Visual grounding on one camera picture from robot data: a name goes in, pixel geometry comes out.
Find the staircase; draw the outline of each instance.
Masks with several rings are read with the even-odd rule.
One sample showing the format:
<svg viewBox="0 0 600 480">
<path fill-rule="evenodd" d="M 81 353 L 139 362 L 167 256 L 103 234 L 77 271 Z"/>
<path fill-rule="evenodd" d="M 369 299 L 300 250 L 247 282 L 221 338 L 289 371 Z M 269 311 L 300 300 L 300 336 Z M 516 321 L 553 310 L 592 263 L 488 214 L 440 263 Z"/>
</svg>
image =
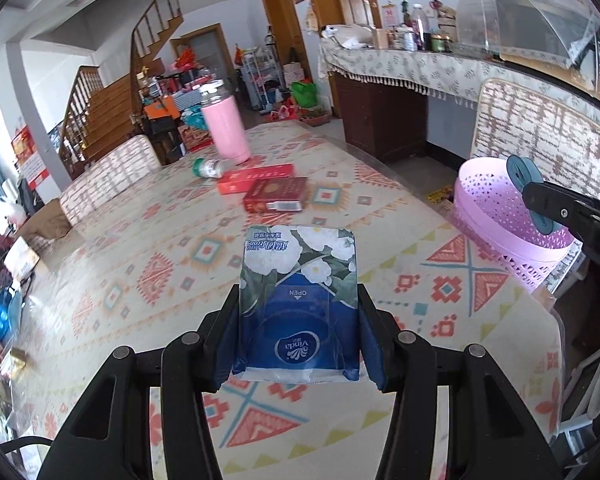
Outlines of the staircase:
<svg viewBox="0 0 600 480">
<path fill-rule="evenodd" d="M 178 0 L 153 0 L 133 30 L 128 75 L 105 88 L 98 67 L 80 67 L 66 108 L 59 152 L 72 178 L 133 135 L 132 117 L 142 113 L 136 74 L 154 62 L 182 22 Z"/>
</svg>

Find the blue bag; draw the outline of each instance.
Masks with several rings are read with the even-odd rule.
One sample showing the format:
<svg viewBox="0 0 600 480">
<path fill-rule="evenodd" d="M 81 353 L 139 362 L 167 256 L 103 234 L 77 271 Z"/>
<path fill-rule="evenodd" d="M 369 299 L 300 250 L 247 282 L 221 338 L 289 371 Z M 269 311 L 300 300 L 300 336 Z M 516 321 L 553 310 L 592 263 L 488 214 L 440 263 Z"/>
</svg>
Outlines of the blue bag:
<svg viewBox="0 0 600 480">
<path fill-rule="evenodd" d="M 353 234 L 252 226 L 240 274 L 234 374 L 249 381 L 360 378 Z"/>
</svg>

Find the mesh food cover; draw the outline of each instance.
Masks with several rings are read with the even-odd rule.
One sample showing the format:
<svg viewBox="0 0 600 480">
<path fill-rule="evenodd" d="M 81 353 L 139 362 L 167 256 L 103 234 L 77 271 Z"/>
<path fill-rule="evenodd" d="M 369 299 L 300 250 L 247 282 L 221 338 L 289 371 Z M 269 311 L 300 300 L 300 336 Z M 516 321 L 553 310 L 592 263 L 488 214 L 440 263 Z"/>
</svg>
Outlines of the mesh food cover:
<svg viewBox="0 0 600 480">
<path fill-rule="evenodd" d="M 578 64 L 600 28 L 590 0 L 460 0 L 458 42 L 496 54 Z"/>
</svg>

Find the wooden cabinet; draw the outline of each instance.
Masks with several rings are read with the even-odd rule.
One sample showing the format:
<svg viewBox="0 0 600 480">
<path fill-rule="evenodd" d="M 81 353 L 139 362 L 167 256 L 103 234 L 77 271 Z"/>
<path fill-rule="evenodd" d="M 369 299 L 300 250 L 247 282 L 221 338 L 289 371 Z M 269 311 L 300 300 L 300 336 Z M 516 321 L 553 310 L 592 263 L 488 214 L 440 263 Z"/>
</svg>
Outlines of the wooden cabinet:
<svg viewBox="0 0 600 480">
<path fill-rule="evenodd" d="M 401 86 L 363 83 L 336 74 L 348 144 L 382 162 L 424 153 L 428 98 Z"/>
</svg>

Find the stair railing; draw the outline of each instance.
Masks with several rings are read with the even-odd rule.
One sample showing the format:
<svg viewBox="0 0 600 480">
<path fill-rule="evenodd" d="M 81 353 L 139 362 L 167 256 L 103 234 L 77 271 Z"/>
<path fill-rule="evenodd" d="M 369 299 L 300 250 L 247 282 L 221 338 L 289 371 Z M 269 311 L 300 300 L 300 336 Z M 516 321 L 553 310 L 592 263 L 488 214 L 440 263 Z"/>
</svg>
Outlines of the stair railing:
<svg viewBox="0 0 600 480">
<path fill-rule="evenodd" d="M 131 33 L 129 77 L 131 111 L 134 116 L 142 113 L 142 98 L 137 78 L 143 69 L 142 58 L 152 53 L 150 45 L 161 39 L 160 33 L 169 28 L 169 20 L 181 15 L 179 0 L 153 0 Z"/>
<path fill-rule="evenodd" d="M 78 69 L 64 113 L 58 152 L 70 174 L 73 173 L 70 166 L 85 161 L 82 149 L 88 136 L 86 120 L 89 101 L 95 92 L 103 88 L 97 66 L 81 66 Z"/>
</svg>

